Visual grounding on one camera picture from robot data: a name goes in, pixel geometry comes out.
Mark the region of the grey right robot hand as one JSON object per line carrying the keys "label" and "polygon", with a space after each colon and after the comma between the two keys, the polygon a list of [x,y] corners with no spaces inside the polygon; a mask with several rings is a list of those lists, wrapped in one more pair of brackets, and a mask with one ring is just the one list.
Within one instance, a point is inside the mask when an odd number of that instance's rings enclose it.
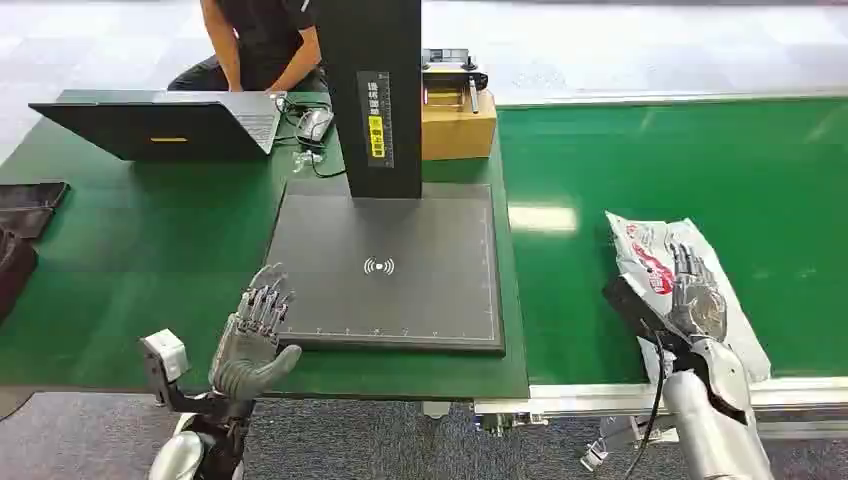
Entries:
{"label": "grey right robot hand", "polygon": [[669,325],[689,343],[702,337],[723,341],[727,301],[713,273],[691,246],[671,243],[669,248],[675,273]]}

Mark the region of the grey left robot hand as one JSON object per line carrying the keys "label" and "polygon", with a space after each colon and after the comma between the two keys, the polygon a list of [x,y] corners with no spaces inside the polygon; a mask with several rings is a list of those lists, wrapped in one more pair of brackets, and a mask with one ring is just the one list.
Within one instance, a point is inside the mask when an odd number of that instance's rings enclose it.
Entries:
{"label": "grey left robot hand", "polygon": [[236,401],[253,400],[297,365],[302,348],[280,345],[279,327],[293,300],[286,281],[282,263],[267,264],[241,292],[208,374],[216,393]]}

